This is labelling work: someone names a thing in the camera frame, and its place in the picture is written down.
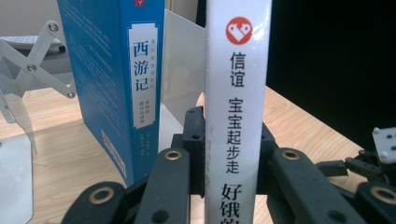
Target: blue book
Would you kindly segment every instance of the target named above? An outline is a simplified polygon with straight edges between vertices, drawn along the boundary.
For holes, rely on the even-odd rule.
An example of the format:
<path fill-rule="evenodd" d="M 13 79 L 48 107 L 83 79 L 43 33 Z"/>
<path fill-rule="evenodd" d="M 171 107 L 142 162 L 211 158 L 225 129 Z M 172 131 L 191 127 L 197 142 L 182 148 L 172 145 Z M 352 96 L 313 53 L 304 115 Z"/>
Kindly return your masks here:
<path fill-rule="evenodd" d="M 130 186 L 158 153 L 165 2 L 58 5 L 82 117 Z"/>

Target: dark background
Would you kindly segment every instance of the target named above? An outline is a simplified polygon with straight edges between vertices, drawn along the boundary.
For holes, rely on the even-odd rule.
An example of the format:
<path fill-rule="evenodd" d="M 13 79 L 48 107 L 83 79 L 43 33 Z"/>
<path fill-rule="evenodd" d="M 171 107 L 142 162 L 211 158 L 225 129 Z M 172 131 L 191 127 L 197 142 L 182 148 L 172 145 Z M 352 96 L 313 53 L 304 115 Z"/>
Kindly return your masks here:
<path fill-rule="evenodd" d="M 395 15 L 392 1 L 274 0 L 267 85 L 374 150 L 373 128 L 396 126 Z"/>

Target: book spine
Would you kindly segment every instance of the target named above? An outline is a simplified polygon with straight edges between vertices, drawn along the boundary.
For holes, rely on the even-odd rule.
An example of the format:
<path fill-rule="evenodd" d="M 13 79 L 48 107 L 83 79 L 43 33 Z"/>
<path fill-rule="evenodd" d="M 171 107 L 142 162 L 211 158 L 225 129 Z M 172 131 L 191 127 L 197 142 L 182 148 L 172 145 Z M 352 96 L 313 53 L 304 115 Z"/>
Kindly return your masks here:
<path fill-rule="evenodd" d="M 209 0 L 205 223 L 252 223 L 271 0 Z"/>

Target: book cover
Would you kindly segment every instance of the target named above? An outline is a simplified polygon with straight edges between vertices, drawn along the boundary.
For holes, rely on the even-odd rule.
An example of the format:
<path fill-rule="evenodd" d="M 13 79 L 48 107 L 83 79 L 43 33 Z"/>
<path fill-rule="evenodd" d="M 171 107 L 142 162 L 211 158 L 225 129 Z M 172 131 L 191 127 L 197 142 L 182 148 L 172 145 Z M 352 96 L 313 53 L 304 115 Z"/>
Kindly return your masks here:
<path fill-rule="evenodd" d="M 58 0 L 84 122 L 128 186 L 158 153 L 164 4 Z"/>
<path fill-rule="evenodd" d="M 271 0 L 209 0 L 205 223 L 253 223 Z"/>

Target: table surface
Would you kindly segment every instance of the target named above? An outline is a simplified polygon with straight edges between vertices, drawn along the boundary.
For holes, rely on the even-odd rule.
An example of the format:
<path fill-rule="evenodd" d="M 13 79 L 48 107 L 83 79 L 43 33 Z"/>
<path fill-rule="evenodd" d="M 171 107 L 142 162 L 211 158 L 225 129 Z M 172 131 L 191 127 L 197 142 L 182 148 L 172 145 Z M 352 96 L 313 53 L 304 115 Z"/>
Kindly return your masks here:
<path fill-rule="evenodd" d="M 299 149 L 313 163 L 358 155 L 361 148 L 340 133 L 270 88 L 265 94 L 263 120 L 280 147 Z M 116 181 L 124 185 L 111 159 L 83 123 L 78 98 L 67 99 L 53 89 L 42 89 L 26 92 L 23 101 L 38 152 L 33 155 L 34 216 L 29 223 L 60 223 L 77 196 L 95 183 Z M 23 133 L 3 117 L 0 127 L 0 139 Z M 356 191 L 364 179 L 349 173 L 330 181 Z M 254 223 L 271 222 L 266 196 L 259 195 Z M 204 200 L 199 196 L 191 196 L 191 223 L 204 223 Z"/>

